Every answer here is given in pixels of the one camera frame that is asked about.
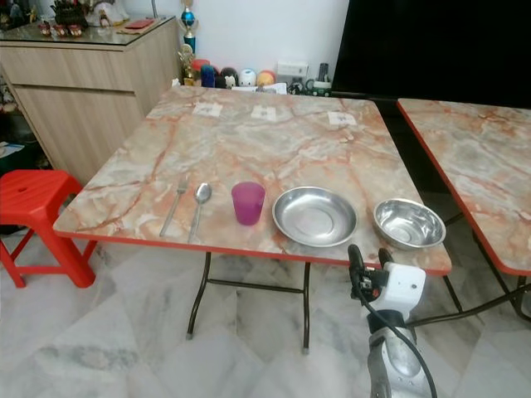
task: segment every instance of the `black cable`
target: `black cable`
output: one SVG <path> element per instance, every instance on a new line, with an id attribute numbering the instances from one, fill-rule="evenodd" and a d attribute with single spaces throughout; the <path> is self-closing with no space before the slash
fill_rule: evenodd
<path id="1" fill-rule="evenodd" d="M 520 294 L 526 293 L 528 290 L 531 290 L 531 284 L 525 284 L 524 286 L 520 286 L 519 288 L 517 288 L 516 290 L 513 290 L 510 293 L 504 294 L 503 296 L 499 296 L 498 298 L 495 298 L 494 300 L 490 300 L 489 302 L 485 304 L 481 304 L 478 307 L 474 307 L 467 311 L 463 311 L 462 313 L 450 313 L 448 315 L 437 315 L 435 317 L 419 319 L 418 321 L 409 322 L 407 326 L 411 328 L 415 328 L 417 326 L 428 325 L 430 323 L 455 321 L 456 319 L 461 319 L 461 318 L 470 317 L 472 315 L 477 315 L 478 313 L 482 313 L 483 311 L 486 311 L 487 309 L 491 309 L 497 305 L 505 303 L 506 301 L 514 299 L 515 297 L 518 297 Z"/>
<path id="2" fill-rule="evenodd" d="M 365 296 L 363 296 L 362 290 L 360 289 L 360 283 L 359 283 L 359 275 L 356 274 L 356 279 L 353 287 L 356 290 L 356 295 L 362 302 L 362 304 L 368 309 L 368 311 L 374 315 L 376 318 L 380 320 L 387 328 L 391 330 L 391 332 L 395 333 L 395 335 L 401 339 L 410 350 L 412 350 L 413 354 L 417 358 L 417 360 L 420 362 L 422 370 L 426 374 L 426 379 L 428 380 L 428 385 L 430 386 L 430 392 L 431 392 L 431 398 L 437 398 L 437 389 L 435 387 L 435 382 L 433 381 L 433 377 L 431 376 L 430 370 L 428 369 L 428 365 L 424 361 L 424 358 L 422 357 L 421 353 L 417 350 L 417 347 L 415 347 L 415 344 L 413 344 L 409 338 L 407 338 L 402 332 L 400 332 L 397 328 L 395 328 L 393 325 L 391 325 L 382 315 L 378 313 L 377 310 L 373 308 L 371 304 L 368 303 Z"/>

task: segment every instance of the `fork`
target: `fork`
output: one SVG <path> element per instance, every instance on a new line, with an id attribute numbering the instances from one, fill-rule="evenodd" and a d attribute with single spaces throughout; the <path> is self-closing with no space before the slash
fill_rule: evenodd
<path id="1" fill-rule="evenodd" d="M 179 198 L 184 192 L 186 192 L 187 188 L 188 188 L 188 175 L 186 177 L 181 177 L 181 180 L 179 181 L 179 185 L 177 187 L 177 195 L 175 196 L 175 199 L 173 199 L 172 207 L 169 209 L 169 213 L 166 216 L 166 221 L 164 222 L 163 228 L 160 230 L 160 233 L 158 234 L 158 236 L 162 237 L 166 233 L 166 230 L 169 227 L 169 223 L 171 222 L 173 218 L 173 213 L 175 212 L 175 209 L 177 208 Z"/>

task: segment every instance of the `red plastic stool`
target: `red plastic stool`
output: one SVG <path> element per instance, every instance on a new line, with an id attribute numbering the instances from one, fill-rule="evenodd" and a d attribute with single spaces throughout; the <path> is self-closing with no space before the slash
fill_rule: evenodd
<path id="1" fill-rule="evenodd" d="M 22 279 L 24 274 L 67 274 L 79 288 L 94 283 L 95 275 L 88 259 L 96 241 L 91 240 L 82 255 L 72 240 L 57 236 L 52 229 L 65 199 L 79 191 L 78 181 L 59 170 L 16 170 L 0 178 L 0 225 L 30 228 L 11 254 L 0 241 L 0 260 L 18 288 L 26 286 Z M 15 259 L 35 232 L 56 257 L 59 266 L 15 265 Z"/>

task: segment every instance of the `purple plastic cup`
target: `purple plastic cup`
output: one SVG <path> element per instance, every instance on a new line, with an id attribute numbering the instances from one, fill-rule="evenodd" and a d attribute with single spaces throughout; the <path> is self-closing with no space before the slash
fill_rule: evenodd
<path id="1" fill-rule="evenodd" d="M 232 202 L 236 219 L 244 226 L 253 226 L 260 220 L 266 190 L 256 182 L 240 182 L 232 188 Z"/>

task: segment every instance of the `white wall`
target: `white wall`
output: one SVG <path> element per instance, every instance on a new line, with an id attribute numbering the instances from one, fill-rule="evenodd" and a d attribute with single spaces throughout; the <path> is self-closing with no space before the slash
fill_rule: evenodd
<path id="1" fill-rule="evenodd" d="M 44 6 L 52 0 L 40 2 Z M 122 2 L 128 12 L 153 15 L 150 0 Z M 156 4 L 159 15 L 183 11 L 180 0 Z M 194 0 L 197 57 L 220 69 L 256 72 L 276 70 L 278 60 L 308 61 L 309 78 L 317 75 L 320 62 L 328 62 L 332 75 L 347 8 L 348 0 Z"/>

